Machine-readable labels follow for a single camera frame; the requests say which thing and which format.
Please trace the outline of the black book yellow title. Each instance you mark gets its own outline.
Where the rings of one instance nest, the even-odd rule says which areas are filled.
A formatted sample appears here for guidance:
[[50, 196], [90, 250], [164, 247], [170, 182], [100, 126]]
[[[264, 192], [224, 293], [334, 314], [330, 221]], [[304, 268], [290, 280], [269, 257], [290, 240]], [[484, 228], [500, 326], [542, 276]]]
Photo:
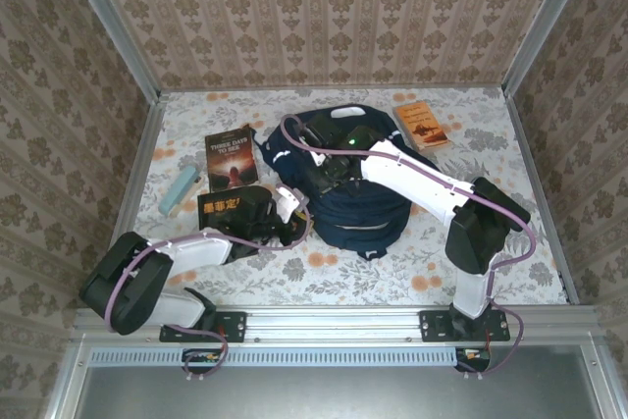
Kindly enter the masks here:
[[254, 209], [250, 196], [250, 190], [246, 187], [199, 195], [197, 197], [199, 229], [242, 226]]

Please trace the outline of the dark brown paperback book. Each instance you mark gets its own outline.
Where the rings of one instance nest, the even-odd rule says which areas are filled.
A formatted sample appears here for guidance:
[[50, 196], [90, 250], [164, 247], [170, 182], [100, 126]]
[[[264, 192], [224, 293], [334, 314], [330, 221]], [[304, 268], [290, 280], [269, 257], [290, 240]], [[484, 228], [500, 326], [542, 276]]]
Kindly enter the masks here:
[[212, 193], [258, 181], [249, 126], [206, 135], [204, 142], [209, 189]]

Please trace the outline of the orange paperback book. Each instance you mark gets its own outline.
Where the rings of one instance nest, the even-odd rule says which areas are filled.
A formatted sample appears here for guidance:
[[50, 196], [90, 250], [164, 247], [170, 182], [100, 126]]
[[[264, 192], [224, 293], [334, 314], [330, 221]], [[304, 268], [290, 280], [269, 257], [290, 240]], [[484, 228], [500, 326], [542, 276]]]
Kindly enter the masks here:
[[393, 112], [417, 151], [427, 151], [449, 144], [443, 127], [425, 101], [399, 105]]

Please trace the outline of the navy blue backpack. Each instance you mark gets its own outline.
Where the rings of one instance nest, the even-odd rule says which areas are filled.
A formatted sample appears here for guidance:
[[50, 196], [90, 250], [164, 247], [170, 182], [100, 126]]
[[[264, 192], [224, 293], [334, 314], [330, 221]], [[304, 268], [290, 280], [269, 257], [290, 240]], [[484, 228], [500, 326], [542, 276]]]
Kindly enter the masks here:
[[387, 113], [359, 104], [299, 113], [297, 121], [286, 123], [286, 131], [276, 128], [258, 145], [264, 162], [281, 181], [309, 198], [313, 229], [324, 243], [354, 251], [367, 260], [382, 257], [405, 229], [411, 201], [385, 186], [359, 178], [331, 190], [321, 190], [320, 167], [314, 164], [309, 151], [288, 141], [293, 138], [302, 142], [303, 128], [317, 113], [332, 117], [343, 131], [366, 126], [419, 162], [432, 169], [437, 166], [405, 144]]

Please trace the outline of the light blue pencil case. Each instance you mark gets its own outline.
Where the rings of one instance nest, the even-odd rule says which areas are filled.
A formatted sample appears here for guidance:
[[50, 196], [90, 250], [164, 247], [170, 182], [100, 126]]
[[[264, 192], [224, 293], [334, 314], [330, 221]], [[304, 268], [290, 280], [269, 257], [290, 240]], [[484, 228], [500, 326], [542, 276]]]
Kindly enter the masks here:
[[187, 166], [175, 178], [158, 205], [161, 215], [169, 217], [180, 204], [183, 198], [190, 192], [193, 185], [198, 183], [199, 170], [194, 166]]

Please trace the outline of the floral tablecloth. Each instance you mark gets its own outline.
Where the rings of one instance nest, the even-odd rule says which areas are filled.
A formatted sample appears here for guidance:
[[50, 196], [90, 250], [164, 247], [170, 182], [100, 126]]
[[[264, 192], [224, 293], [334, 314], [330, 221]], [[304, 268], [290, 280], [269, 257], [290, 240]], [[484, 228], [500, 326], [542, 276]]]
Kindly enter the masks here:
[[[497, 272], [496, 301], [566, 303], [557, 236], [548, 212], [538, 206], [531, 160], [521, 151], [522, 131], [497, 86], [167, 92], [147, 132], [150, 147], [140, 155], [147, 171], [133, 227], [155, 240], [197, 231], [195, 200], [175, 218], [162, 215], [158, 205], [183, 169], [205, 168], [209, 134], [250, 126], [264, 140], [287, 113], [349, 103], [391, 113], [416, 101], [427, 103], [447, 135], [447, 143], [428, 154], [445, 174], [465, 181], [484, 177], [531, 214], [531, 231], [513, 233], [506, 243], [508, 265]], [[194, 288], [219, 305], [447, 305], [455, 271], [445, 258], [445, 237], [445, 228], [416, 206], [400, 239], [380, 259], [364, 260], [311, 235], [293, 250], [194, 269], [166, 286]]]

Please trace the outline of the sheet metal panel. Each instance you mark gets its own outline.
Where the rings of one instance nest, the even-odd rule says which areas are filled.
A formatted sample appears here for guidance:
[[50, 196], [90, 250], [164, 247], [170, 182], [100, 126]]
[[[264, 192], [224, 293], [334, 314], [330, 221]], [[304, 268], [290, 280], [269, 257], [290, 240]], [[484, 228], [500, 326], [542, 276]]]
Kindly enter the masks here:
[[429, 368], [91, 371], [78, 419], [602, 419], [578, 365], [483, 380]]

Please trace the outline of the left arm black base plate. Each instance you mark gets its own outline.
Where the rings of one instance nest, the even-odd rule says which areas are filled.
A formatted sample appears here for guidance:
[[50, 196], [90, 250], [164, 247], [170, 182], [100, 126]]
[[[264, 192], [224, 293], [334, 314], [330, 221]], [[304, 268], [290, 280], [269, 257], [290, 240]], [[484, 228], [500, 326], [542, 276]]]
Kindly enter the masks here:
[[[191, 327], [192, 330], [211, 331], [224, 337], [228, 342], [242, 343], [246, 331], [247, 314], [243, 311], [214, 312], [204, 314]], [[160, 330], [160, 342], [200, 343], [211, 339], [207, 336], [183, 333], [163, 326]]]

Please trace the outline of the aluminium frame rail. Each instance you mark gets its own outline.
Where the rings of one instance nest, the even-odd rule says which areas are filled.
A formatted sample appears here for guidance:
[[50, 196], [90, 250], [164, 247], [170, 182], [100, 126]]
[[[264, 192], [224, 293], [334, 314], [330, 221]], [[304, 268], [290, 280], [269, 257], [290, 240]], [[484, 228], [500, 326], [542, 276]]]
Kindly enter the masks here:
[[[247, 314], [245, 345], [392, 344], [421, 342], [419, 313], [434, 306], [229, 306]], [[501, 309], [524, 345], [598, 339], [596, 310], [582, 305], [515, 305]]]

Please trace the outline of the aluminium side rail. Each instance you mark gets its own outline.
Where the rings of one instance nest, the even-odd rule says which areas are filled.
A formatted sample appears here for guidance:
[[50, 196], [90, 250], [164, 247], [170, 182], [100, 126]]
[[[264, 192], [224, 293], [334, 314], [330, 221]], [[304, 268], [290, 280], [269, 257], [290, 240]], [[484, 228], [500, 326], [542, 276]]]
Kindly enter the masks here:
[[543, 225], [549, 241], [549, 247], [551, 249], [553, 259], [556, 263], [556, 269], [559, 278], [561, 279], [563, 291], [565, 292], [566, 299], [569, 304], [578, 305], [580, 303], [579, 295], [577, 293], [577, 289], [569, 270], [568, 262], [565, 258], [565, 254], [560, 243], [558, 232], [556, 230], [556, 226], [551, 215], [551, 211], [534, 162], [534, 157], [530, 149], [530, 145], [524, 131], [524, 127], [522, 125], [513, 98], [509, 95], [505, 95], [504, 99], [510, 120], [512, 122], [517, 140], [519, 142], [522, 158], [526, 166], [531, 187], [533, 189], [533, 193], [540, 212], [541, 220], [543, 221]]
[[124, 233], [133, 230], [141, 195], [152, 160], [152, 154], [160, 133], [165, 106], [161, 101], [152, 103], [148, 108], [146, 122], [131, 166], [128, 183], [122, 200], [115, 228], [112, 233], [110, 248]]

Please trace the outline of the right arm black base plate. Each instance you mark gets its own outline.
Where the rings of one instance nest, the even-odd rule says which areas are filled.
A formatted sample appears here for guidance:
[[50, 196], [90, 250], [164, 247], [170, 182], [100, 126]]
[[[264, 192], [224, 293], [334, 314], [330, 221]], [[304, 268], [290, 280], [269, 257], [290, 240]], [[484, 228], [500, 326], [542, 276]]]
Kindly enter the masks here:
[[487, 308], [471, 319], [455, 309], [423, 310], [419, 313], [423, 342], [508, 341], [511, 339], [505, 313]]

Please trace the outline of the aluminium corner post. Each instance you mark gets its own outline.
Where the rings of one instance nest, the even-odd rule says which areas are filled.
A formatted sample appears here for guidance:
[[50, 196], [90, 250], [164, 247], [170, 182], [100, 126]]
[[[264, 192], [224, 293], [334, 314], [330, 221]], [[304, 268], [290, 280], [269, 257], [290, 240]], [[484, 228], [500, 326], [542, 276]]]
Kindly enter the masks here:
[[87, 1], [113, 41], [147, 103], [150, 106], [155, 105], [159, 101], [161, 86], [147, 61], [142, 57], [114, 1]]
[[568, 0], [543, 0], [524, 36], [501, 84], [506, 98], [512, 98], [548, 39]]

